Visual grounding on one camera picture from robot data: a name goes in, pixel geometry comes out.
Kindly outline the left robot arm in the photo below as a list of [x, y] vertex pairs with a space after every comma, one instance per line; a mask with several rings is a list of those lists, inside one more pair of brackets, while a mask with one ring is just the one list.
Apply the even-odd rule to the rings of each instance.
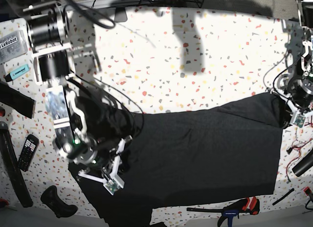
[[283, 128], [302, 128], [313, 116], [313, 0], [296, 0], [304, 37], [296, 60], [273, 80], [271, 93], [284, 102]]

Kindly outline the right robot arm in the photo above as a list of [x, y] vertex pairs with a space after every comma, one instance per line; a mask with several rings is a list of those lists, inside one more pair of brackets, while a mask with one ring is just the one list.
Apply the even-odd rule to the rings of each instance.
[[36, 80], [46, 85], [46, 110], [56, 134], [54, 149], [60, 157], [85, 166], [78, 173], [80, 177], [99, 182], [114, 194], [124, 187], [118, 172], [121, 154], [132, 137], [122, 135], [112, 108], [106, 108], [74, 80], [65, 10], [47, 1], [31, 4], [23, 11]]

